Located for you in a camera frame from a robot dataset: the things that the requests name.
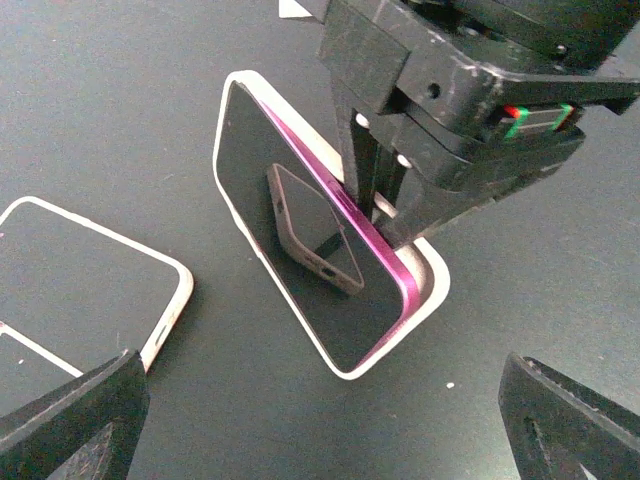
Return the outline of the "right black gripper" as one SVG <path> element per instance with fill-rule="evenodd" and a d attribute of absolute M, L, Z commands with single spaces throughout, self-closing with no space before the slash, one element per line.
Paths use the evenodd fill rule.
<path fill-rule="evenodd" d="M 611 63 L 635 1 L 322 1 L 318 19 L 344 188 L 396 248 L 553 174 L 586 107 L 639 97 Z"/>

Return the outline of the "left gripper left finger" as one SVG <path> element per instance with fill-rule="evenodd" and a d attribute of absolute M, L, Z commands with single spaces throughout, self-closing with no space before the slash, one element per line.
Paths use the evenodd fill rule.
<path fill-rule="evenodd" d="M 125 479 L 149 403 L 141 355 L 124 351 L 1 418 L 1 477 Z"/>

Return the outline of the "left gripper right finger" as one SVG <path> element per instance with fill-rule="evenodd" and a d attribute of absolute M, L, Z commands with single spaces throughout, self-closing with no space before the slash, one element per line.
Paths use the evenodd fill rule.
<path fill-rule="evenodd" d="M 509 354 L 498 403 L 522 479 L 639 477 L 639 416 L 542 362 Z"/>

